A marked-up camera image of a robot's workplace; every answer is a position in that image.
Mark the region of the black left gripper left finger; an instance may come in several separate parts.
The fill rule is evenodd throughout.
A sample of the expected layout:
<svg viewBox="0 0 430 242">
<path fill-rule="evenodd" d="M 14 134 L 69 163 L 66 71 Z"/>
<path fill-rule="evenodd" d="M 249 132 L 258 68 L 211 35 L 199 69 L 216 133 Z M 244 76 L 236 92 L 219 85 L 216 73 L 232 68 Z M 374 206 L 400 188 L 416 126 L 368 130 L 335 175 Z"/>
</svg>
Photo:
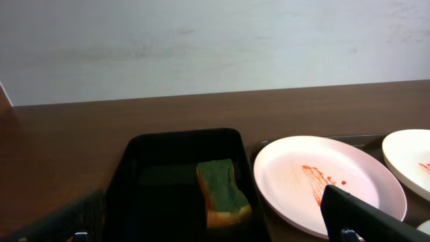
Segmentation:
<svg viewBox="0 0 430 242">
<path fill-rule="evenodd" d="M 104 205 L 103 191 L 96 190 L 1 241 L 101 241 Z"/>
</svg>

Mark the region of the white plate with sauce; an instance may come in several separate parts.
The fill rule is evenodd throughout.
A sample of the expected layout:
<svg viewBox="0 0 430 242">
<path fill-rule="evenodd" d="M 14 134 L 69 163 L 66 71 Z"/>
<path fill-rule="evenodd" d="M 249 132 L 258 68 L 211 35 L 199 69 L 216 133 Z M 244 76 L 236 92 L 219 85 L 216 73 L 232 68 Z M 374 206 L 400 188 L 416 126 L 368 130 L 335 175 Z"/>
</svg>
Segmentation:
<svg viewBox="0 0 430 242">
<path fill-rule="evenodd" d="M 399 130 L 382 141 L 384 161 L 394 176 L 429 200 L 429 130 Z"/>
</svg>

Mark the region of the pink plate with sauce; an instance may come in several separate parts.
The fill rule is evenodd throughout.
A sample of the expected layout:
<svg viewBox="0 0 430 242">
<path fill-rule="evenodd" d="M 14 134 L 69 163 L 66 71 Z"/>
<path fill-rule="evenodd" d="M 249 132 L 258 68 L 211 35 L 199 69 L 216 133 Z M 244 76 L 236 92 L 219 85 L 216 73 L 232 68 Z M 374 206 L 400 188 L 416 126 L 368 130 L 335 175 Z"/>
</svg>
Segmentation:
<svg viewBox="0 0 430 242">
<path fill-rule="evenodd" d="M 407 201 L 395 176 L 377 159 L 341 141 L 290 136 L 269 143 L 253 165 L 262 196 L 286 222 L 326 239 L 320 211 L 327 185 L 334 185 L 404 220 Z"/>
</svg>

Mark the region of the green and yellow sponge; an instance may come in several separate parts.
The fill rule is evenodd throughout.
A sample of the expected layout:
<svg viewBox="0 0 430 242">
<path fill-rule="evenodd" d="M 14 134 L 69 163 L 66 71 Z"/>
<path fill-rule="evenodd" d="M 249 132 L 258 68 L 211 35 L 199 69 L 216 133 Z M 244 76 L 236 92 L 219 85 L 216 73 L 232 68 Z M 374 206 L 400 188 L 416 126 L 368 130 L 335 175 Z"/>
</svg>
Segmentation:
<svg viewBox="0 0 430 242">
<path fill-rule="evenodd" d="M 196 175 L 204 197 L 207 227 L 227 227 L 251 217 L 251 204 L 237 186 L 231 159 L 198 163 Z"/>
</svg>

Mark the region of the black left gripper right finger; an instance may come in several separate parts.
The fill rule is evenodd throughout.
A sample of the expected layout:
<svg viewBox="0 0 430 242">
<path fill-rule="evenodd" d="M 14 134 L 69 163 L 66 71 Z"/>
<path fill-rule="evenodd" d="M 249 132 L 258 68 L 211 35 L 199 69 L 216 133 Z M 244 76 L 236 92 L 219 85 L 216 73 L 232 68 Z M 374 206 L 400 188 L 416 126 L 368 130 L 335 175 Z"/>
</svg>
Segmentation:
<svg viewBox="0 0 430 242">
<path fill-rule="evenodd" d="M 329 242 L 427 242 L 429 235 L 405 224 L 350 193 L 328 185 L 320 204 Z"/>
</svg>

